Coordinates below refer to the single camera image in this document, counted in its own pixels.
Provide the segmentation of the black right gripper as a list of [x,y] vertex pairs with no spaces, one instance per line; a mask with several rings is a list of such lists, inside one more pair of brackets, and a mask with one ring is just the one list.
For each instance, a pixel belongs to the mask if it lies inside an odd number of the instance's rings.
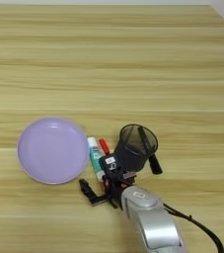
[[85,179],[80,179],[81,192],[87,197],[91,205],[97,206],[109,201],[115,209],[121,209],[122,192],[133,186],[136,172],[134,171],[110,171],[104,176],[105,195],[97,196]]

